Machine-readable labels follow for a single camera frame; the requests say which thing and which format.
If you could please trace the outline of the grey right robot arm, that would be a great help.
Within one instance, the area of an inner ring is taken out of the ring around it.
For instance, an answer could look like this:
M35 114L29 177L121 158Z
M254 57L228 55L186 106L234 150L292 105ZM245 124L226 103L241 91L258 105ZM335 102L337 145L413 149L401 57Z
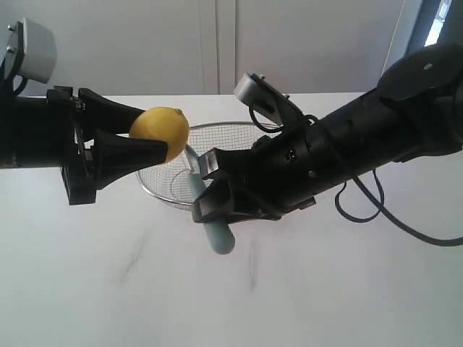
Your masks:
M192 204L193 219L278 220L315 196L390 162L462 149L462 46L435 44L398 60L376 88L312 123L257 74L236 97L277 125L246 150L200 156L211 185Z

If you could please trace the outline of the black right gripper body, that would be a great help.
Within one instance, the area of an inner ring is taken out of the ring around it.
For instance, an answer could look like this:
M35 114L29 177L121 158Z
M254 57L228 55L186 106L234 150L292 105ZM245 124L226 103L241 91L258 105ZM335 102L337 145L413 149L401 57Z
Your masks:
M243 149L216 149L216 209L227 220L278 220L344 183L347 170L317 124L305 123Z

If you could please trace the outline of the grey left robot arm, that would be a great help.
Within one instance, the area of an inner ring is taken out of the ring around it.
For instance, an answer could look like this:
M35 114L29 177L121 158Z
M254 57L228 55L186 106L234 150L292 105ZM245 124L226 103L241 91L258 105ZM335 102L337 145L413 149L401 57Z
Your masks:
M2 80L1 168L58 167L69 204L93 204L97 191L166 161L167 141L127 136L141 114L87 88L21 97L11 78Z

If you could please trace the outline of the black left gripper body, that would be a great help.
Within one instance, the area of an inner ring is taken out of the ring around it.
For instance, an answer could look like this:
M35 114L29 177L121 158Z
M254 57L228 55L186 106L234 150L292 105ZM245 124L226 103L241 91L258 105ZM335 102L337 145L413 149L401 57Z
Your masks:
M44 98L14 99L14 164L18 168L58 167L70 205L95 203L82 129L76 116L83 103L72 87L55 86Z

